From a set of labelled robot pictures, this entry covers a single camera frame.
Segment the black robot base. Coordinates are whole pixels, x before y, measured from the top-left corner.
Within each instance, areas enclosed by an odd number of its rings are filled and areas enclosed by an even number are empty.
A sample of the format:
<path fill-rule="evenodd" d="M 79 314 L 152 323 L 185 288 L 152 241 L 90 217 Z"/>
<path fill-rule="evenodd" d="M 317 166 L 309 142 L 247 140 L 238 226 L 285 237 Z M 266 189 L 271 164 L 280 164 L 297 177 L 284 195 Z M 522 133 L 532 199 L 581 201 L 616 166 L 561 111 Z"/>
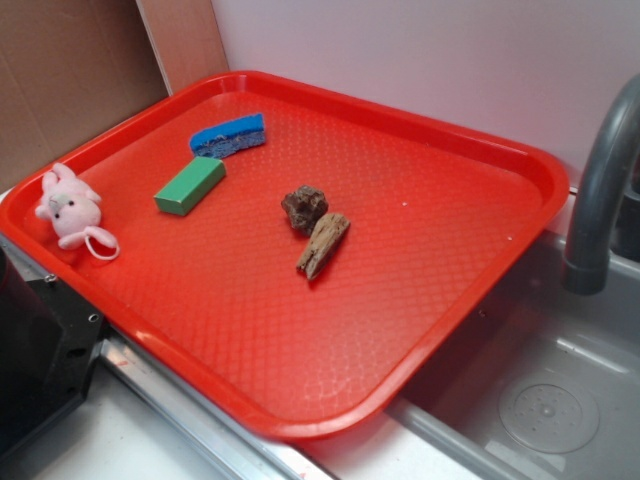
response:
<path fill-rule="evenodd" d="M 1 460 L 79 407 L 107 322 L 63 280 L 26 280 L 1 251 Z"/>

